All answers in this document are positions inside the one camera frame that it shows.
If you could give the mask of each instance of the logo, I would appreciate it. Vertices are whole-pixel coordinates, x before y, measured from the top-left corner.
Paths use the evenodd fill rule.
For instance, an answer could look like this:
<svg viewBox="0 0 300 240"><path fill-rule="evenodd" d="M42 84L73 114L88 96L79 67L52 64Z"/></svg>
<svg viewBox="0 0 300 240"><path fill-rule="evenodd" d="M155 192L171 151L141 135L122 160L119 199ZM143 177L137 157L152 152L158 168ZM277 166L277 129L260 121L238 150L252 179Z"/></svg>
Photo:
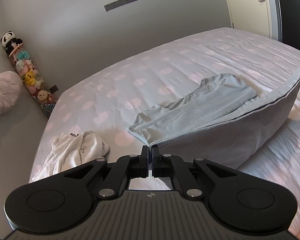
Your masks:
<svg viewBox="0 0 300 240"><path fill-rule="evenodd" d="M153 198L153 197L155 197L155 194L151 192L151 193L147 194L147 197Z"/></svg>

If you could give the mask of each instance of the polka dot bed sheet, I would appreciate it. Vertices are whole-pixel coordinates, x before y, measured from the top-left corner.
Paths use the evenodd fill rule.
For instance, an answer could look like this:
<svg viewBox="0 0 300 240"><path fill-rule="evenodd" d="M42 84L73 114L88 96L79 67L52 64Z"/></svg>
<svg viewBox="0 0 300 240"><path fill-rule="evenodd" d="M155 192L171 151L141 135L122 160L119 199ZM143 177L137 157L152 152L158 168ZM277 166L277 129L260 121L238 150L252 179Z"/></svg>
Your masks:
<svg viewBox="0 0 300 240"><path fill-rule="evenodd" d="M118 62L65 91L42 136L31 178L62 133L92 130L110 147L108 162L140 154L143 143L128 133L138 113L198 88L202 78L230 73L259 96L284 83L300 66L300 51L231 28L194 34ZM300 231L300 91L288 120L239 170L281 184L298 200L290 231ZM167 189L159 179L133 179L132 189Z"/></svg>

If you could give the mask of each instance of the white bedding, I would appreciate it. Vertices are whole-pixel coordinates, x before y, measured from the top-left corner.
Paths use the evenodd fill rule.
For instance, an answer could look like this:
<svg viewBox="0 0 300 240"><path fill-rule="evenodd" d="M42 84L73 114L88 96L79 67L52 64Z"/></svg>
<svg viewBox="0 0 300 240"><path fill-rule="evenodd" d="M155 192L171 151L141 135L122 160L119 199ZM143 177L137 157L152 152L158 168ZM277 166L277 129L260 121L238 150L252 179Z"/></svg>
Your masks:
<svg viewBox="0 0 300 240"><path fill-rule="evenodd" d="M300 66L300 51L256 34L221 28L188 36L114 64L65 91L48 121L31 178L55 137L92 130L109 145L109 162L139 154L143 143L127 132L141 111L176 101L202 78L230 73L257 88L277 88ZM298 200L290 231L300 231L300 92L289 119L239 170L281 184ZM134 179L132 188L166 189L159 179Z"/></svg>

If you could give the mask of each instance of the panda plush toy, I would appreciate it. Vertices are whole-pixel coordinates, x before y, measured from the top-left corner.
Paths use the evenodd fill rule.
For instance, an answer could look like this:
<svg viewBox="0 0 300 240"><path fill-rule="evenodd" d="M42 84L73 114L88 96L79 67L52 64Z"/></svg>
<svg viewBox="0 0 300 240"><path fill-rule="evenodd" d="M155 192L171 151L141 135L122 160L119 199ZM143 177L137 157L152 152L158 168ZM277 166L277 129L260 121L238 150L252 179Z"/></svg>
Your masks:
<svg viewBox="0 0 300 240"><path fill-rule="evenodd" d="M17 39L13 32L8 32L1 38L1 44L5 47L8 55L21 43L22 39Z"/></svg>

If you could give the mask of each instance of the ribbed surface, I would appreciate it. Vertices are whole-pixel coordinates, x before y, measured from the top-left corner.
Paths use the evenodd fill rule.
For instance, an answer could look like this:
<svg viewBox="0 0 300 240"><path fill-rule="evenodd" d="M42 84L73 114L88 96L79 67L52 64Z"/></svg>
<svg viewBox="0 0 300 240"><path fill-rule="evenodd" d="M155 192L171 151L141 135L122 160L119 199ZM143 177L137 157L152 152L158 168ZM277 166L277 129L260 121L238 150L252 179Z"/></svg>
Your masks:
<svg viewBox="0 0 300 240"><path fill-rule="evenodd" d="M81 225L67 232L35 236L16 231L7 240L241 240L295 239L288 232L245 236L218 224L204 204L188 201L176 191L125 191L122 197L101 202Z"/></svg>

